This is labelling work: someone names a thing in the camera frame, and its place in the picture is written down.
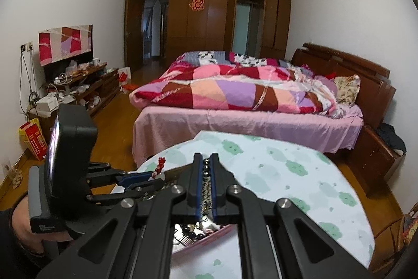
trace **person's arm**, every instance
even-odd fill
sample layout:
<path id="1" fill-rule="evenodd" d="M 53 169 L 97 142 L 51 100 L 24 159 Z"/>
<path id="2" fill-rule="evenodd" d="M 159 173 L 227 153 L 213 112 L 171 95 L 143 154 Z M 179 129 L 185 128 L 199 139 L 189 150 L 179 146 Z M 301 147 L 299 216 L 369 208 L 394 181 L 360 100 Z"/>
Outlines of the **person's arm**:
<path id="1" fill-rule="evenodd" d="M 42 240 L 69 241 L 68 233 L 33 234 L 28 197 L 0 212 L 0 278 L 32 279 L 49 263 Z"/>

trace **white box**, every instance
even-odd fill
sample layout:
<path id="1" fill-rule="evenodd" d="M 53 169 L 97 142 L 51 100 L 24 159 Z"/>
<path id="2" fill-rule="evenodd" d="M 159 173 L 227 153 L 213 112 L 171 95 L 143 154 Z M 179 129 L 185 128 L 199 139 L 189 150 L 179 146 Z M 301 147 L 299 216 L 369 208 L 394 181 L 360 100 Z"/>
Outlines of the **white box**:
<path id="1" fill-rule="evenodd" d="M 45 112 L 52 112 L 57 109 L 59 104 L 58 100 L 54 96 L 55 94 L 49 94 L 41 98 L 38 102 L 36 102 L 36 108 Z"/>

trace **yellow bag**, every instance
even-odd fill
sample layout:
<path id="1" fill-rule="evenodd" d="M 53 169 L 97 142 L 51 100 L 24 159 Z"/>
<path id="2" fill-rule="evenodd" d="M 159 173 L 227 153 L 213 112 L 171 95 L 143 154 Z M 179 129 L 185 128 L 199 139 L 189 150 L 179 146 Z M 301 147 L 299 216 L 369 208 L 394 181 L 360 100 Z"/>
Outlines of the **yellow bag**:
<path id="1" fill-rule="evenodd" d="M 42 135 L 39 119 L 31 119 L 19 128 L 19 134 L 22 136 L 24 142 L 28 146 L 32 154 L 42 161 L 47 154 L 47 143 Z"/>

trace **round table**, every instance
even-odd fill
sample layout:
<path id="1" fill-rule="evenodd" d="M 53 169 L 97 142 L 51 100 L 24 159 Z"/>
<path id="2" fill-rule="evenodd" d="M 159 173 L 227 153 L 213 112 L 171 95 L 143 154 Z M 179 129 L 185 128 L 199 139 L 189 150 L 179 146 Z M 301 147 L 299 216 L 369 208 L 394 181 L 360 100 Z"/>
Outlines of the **round table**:
<path id="1" fill-rule="evenodd" d="M 321 226 L 361 264 L 368 267 L 375 248 L 360 200 L 322 153 L 293 143 L 248 135 L 201 131 L 193 140 L 170 147 L 147 160 L 138 172 L 154 170 L 165 157 L 164 170 L 218 153 L 222 165 L 259 198 L 275 202 L 287 197 Z M 172 261 L 170 278 L 239 279 L 237 231 Z"/>

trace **silver screw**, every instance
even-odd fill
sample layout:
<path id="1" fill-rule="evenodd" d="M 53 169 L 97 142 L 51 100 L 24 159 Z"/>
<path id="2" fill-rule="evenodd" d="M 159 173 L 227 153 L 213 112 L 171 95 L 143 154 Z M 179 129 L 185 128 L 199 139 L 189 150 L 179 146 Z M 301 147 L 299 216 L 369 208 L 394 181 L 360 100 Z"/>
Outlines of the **silver screw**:
<path id="1" fill-rule="evenodd" d="M 292 205 L 292 202 L 289 199 L 279 199 L 278 205 L 280 208 L 289 208 Z"/>
<path id="2" fill-rule="evenodd" d="M 121 205 L 123 208 L 132 208 L 134 204 L 135 204 L 135 201 L 133 201 L 133 200 L 132 200 L 132 199 L 130 199 L 130 198 L 128 198 L 128 199 L 123 199 L 123 200 L 120 202 L 120 205 Z"/>
<path id="3" fill-rule="evenodd" d="M 228 187 L 228 191 L 229 191 L 231 194 L 239 194 L 239 193 L 241 193 L 241 192 L 242 192 L 242 188 L 241 188 L 241 186 L 240 186 L 240 185 L 238 185 L 238 184 L 233 184 L 233 185 L 231 185 L 231 186 L 229 186 L 229 187 Z"/>
<path id="4" fill-rule="evenodd" d="M 184 189 L 179 184 L 175 184 L 174 186 L 171 187 L 171 191 L 174 194 L 181 194 L 184 191 Z"/>

